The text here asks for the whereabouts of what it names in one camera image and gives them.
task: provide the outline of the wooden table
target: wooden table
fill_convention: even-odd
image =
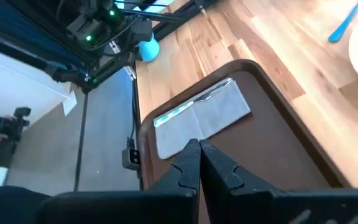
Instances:
[[[344,184],[358,187],[358,76],[348,55],[358,15],[340,42],[328,42],[356,2],[221,0],[164,38],[155,61],[137,63],[141,120],[225,63],[249,58],[290,102]]]

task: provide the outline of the black metal frame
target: black metal frame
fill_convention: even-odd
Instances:
[[[93,83],[92,78],[104,77],[103,80],[109,78],[111,75],[116,73],[119,69],[122,68],[122,62],[126,61],[126,55],[122,60],[111,60],[107,64],[99,67],[100,52],[98,51],[87,51],[81,48],[79,44],[73,41],[73,37],[64,27],[62,27],[58,21],[50,14],[43,12],[42,5],[37,3],[37,1],[32,0],[5,0],[10,5],[13,6],[14,10],[18,13],[26,16],[33,25],[38,29],[43,31],[45,35],[50,36],[56,43],[61,45],[65,50],[70,52],[79,61],[83,62],[83,65],[80,68],[77,68],[78,71],[81,71],[79,74],[71,73],[66,74],[66,78],[61,78],[58,73],[56,75],[50,74],[52,78],[58,82],[70,81],[76,83],[78,86],[82,87],[83,92],[87,93],[101,84],[101,82]],[[160,21],[158,25],[153,28],[154,37],[157,41],[162,40],[164,37],[172,33],[174,30],[179,28],[181,25],[189,21],[191,18],[195,17],[202,9],[210,7],[217,0],[191,0],[183,5],[181,8],[176,10],[173,13],[152,13],[152,12],[142,12],[142,11],[133,11],[127,9],[121,9],[124,15],[140,15],[142,17],[148,18],[152,21]],[[58,55],[50,54],[49,52],[43,52],[40,49],[36,49],[34,46],[31,46],[20,39],[15,39],[9,37],[7,34],[0,32],[0,36],[10,42],[12,45],[17,46],[19,49],[24,49],[27,52],[38,56],[37,60],[45,59],[43,63],[34,63],[32,58],[23,56],[23,53],[20,53],[19,49],[9,49],[0,48],[0,52],[3,54],[8,54],[15,57],[18,60],[21,60],[25,63],[36,67],[42,67],[43,64],[47,64],[47,61],[60,62],[62,65],[71,65],[70,62],[62,61],[59,59]]]

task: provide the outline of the cable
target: cable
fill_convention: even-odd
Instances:
[[[141,3],[141,2],[127,2],[127,1],[121,1],[121,0],[115,0],[114,2],[118,2],[118,3],[124,3],[124,4],[134,4],[137,6],[161,6],[161,7],[167,7],[168,5],[163,5],[163,4],[148,4],[148,3]]]
[[[78,145],[78,154],[77,154],[77,163],[75,166],[75,178],[74,178],[74,191],[78,191],[78,186],[80,184],[80,174],[81,174],[81,163],[82,163],[82,153],[84,146],[84,136],[85,136],[85,124],[86,124],[86,111],[88,109],[88,97],[89,94],[85,95],[84,106],[81,119],[81,129],[80,129],[80,143]]]
[[[129,138],[133,139],[134,138],[134,134],[135,134],[135,91],[132,91],[132,130],[131,130],[131,135],[129,136]]]
[[[84,48],[82,47],[84,50],[98,50],[102,47],[104,47],[106,44],[112,42],[115,38],[119,37],[120,35],[122,35],[126,30],[128,30],[138,19],[140,18],[140,16],[137,16],[131,23],[129,23],[128,26],[126,26],[125,28],[123,28],[122,31],[120,31],[120,33],[118,33],[117,35],[115,35],[113,38],[110,38],[108,41],[106,41],[105,43],[97,46],[97,47],[92,47],[92,48]]]
[[[140,111],[139,111],[139,95],[138,95],[138,88],[137,88],[137,82],[134,80],[132,82],[132,89],[133,89],[133,101],[132,101],[132,112],[133,112],[133,120],[134,120],[134,126],[135,131],[139,131],[140,128]]]
[[[56,20],[59,21],[59,15],[60,15],[60,11],[62,10],[62,6],[65,3],[65,0],[60,0],[59,5],[57,6],[56,9]]]
[[[107,52],[103,52],[104,56],[108,56],[108,57],[117,57],[116,53],[107,53]]]

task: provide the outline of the folded napkin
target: folded napkin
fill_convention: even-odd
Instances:
[[[154,119],[157,154],[167,159],[189,139],[206,139],[250,113],[236,81],[227,78]]]

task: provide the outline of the blue handle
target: blue handle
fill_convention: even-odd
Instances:
[[[328,40],[331,43],[338,42],[341,39],[343,33],[345,33],[346,28],[351,23],[351,20],[353,19],[357,11],[358,11],[358,3],[356,4],[356,6],[354,6],[351,13],[349,13],[349,15],[346,17],[345,21],[343,21],[343,23],[339,25],[339,27],[329,36]]]
[[[152,39],[149,42],[141,41],[139,43],[139,55],[144,62],[151,62],[157,57],[159,52],[160,45],[154,39],[154,34],[152,34]]]

